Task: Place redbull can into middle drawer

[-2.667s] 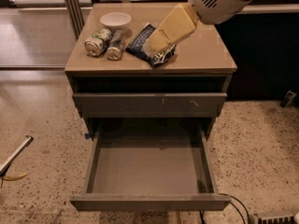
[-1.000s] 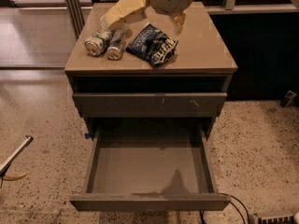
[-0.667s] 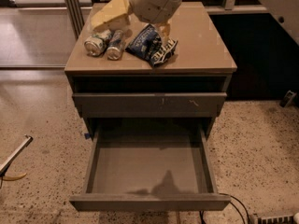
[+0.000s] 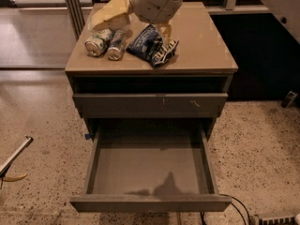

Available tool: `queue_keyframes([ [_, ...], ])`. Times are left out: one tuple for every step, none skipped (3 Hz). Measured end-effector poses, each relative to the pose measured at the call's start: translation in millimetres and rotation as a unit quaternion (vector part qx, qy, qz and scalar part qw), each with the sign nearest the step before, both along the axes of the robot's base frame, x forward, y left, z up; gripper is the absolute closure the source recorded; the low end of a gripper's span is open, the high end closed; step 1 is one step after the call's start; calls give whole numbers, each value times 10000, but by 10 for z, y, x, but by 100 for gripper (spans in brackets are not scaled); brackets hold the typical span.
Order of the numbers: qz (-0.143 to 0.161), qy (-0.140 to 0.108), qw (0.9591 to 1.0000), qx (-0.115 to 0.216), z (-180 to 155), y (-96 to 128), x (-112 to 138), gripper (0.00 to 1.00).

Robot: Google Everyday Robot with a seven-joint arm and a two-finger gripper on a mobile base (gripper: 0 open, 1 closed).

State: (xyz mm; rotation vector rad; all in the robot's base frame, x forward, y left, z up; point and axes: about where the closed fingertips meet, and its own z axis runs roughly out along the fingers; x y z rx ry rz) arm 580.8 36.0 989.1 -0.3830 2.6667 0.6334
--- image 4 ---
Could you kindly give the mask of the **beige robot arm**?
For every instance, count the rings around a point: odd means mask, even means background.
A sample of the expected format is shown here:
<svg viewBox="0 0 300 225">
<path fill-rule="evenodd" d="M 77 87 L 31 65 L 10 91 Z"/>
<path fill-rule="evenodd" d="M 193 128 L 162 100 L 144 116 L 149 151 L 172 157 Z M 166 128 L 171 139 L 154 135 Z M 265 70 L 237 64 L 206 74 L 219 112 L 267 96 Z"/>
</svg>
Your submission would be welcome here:
<svg viewBox="0 0 300 225">
<path fill-rule="evenodd" d="M 260 0 L 280 21 L 287 20 L 287 30 L 299 40 L 300 0 Z M 170 43 L 172 29 L 170 20 L 183 5 L 184 0 L 110 0 L 91 18 L 91 30 L 112 28 L 125 25 L 130 14 L 144 23 L 153 24 L 162 36 L 164 45 Z"/>
</svg>

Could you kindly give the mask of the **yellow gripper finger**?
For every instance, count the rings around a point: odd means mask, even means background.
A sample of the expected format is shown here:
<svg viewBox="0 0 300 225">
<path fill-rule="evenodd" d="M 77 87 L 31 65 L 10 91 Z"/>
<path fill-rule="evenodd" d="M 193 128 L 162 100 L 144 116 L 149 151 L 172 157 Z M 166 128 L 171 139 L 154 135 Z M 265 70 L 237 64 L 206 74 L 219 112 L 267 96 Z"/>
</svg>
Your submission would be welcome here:
<svg viewBox="0 0 300 225">
<path fill-rule="evenodd" d="M 155 25 L 157 32 L 162 37 L 163 46 L 168 48 L 171 43 L 172 26 L 169 22 L 162 22 Z"/>
<path fill-rule="evenodd" d="M 111 0 L 91 15 L 88 28 L 90 31 L 126 28 L 130 25 L 129 12 L 129 0 Z"/>
</svg>

